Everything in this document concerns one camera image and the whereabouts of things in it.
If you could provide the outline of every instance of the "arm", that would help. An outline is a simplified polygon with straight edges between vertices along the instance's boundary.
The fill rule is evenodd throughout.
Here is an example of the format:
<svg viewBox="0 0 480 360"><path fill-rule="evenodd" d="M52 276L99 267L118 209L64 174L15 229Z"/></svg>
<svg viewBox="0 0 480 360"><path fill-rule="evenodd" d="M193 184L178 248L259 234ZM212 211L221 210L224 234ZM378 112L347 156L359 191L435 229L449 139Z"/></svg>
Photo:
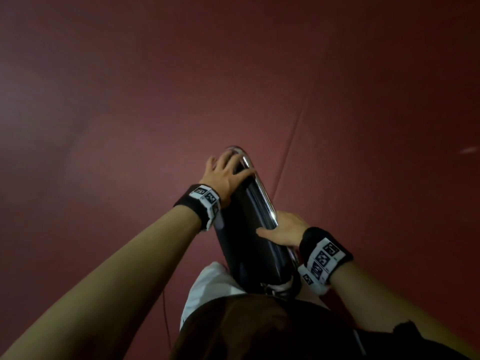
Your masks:
<svg viewBox="0 0 480 360"><path fill-rule="evenodd" d="M277 221L276 229L259 228L257 234L280 245L299 246L309 225L299 216L281 211L277 212ZM355 262L338 267L330 277L330 283L356 323L365 330L392 332L400 323L413 321L425 339L478 358L470 346L440 322L363 272Z"/></svg>
<svg viewBox="0 0 480 360"><path fill-rule="evenodd" d="M215 168L211 157L200 181L221 202L253 173L233 175L241 156L230 156L223 154ZM174 207L60 298L2 359L123 357L200 227L193 210Z"/></svg>

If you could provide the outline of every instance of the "left hand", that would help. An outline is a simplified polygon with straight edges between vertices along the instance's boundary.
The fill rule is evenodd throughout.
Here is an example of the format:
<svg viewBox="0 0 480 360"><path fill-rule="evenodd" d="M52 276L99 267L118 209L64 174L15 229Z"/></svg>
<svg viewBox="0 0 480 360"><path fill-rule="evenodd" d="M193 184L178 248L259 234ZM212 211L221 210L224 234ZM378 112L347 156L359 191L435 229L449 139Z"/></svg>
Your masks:
<svg viewBox="0 0 480 360"><path fill-rule="evenodd" d="M230 196L240 186L240 184L249 176L255 173L254 168L242 170L238 174L233 174L233 170L243 158L242 154L235 154L233 151L225 151L218 161L211 156L207 160L205 174L200 180L200 184L212 187L220 196L222 208L230 204Z"/></svg>

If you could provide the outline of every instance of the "forearm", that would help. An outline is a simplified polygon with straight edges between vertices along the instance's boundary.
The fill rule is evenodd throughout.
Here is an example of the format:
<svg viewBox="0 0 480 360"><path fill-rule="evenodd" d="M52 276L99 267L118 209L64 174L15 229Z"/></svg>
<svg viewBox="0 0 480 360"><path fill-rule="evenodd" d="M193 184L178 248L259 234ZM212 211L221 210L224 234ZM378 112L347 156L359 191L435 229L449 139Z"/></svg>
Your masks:
<svg viewBox="0 0 480 360"><path fill-rule="evenodd" d="M57 301L5 358L122 356L200 226L189 208L170 210Z"/></svg>
<svg viewBox="0 0 480 360"><path fill-rule="evenodd" d="M354 262L339 267L332 274L330 282L360 327L369 331L392 332L398 324L413 321L425 339L477 358L478 355L470 346L440 322L390 291Z"/></svg>

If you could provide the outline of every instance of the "hand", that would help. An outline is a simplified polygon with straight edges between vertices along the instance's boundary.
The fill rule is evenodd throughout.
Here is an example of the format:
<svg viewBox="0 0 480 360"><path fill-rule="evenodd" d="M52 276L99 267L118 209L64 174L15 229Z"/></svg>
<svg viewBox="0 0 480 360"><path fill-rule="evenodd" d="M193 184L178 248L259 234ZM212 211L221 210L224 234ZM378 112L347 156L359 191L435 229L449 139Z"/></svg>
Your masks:
<svg viewBox="0 0 480 360"><path fill-rule="evenodd" d="M259 227L257 235L278 245L299 246L303 233L310 226L297 214L277 211L276 220L278 226L273 230Z"/></svg>
<svg viewBox="0 0 480 360"><path fill-rule="evenodd" d="M255 173L254 168L242 170L238 174L233 174L233 170L237 167L240 160L243 158L242 154L235 154L233 151L225 151L218 161L211 156L207 160L205 174L200 180L200 184L205 184L212 187L220 196L220 203L222 208L230 204L230 196L240 186L240 184L249 176Z"/></svg>

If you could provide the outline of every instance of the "black wristband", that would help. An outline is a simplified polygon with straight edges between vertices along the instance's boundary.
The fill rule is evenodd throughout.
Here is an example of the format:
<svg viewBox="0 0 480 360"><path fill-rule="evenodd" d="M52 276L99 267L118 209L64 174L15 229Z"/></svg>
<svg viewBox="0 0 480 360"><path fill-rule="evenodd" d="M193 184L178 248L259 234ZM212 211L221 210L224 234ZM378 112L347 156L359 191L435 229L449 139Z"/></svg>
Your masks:
<svg viewBox="0 0 480 360"><path fill-rule="evenodd" d="M299 246L305 266L321 284L329 284L333 272L353 260L353 255L328 231L310 227L303 233Z"/></svg>
<svg viewBox="0 0 480 360"><path fill-rule="evenodd" d="M187 206L194 211L200 217L201 230L207 231L220 211L220 196L212 187L194 184L173 206L178 205Z"/></svg>

